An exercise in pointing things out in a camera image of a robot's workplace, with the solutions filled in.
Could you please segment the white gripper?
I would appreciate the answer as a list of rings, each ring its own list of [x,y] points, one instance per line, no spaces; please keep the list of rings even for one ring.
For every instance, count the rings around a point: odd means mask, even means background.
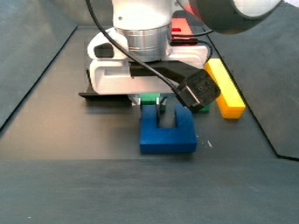
[[[169,93],[171,88],[147,69],[119,50],[123,46],[149,66],[157,69],[173,84],[205,68],[209,58],[206,45],[171,45],[169,26],[150,30],[110,28],[88,43],[90,81],[100,95],[131,95],[134,105],[141,104],[138,94]],[[166,112],[167,96],[159,101]]]

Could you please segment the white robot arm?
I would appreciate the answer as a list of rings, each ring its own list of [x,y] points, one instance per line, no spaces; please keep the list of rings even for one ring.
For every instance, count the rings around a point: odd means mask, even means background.
[[[211,103],[205,84],[209,47],[173,45],[178,0],[111,0],[112,27],[88,43],[92,89],[99,95],[174,93],[198,111]]]

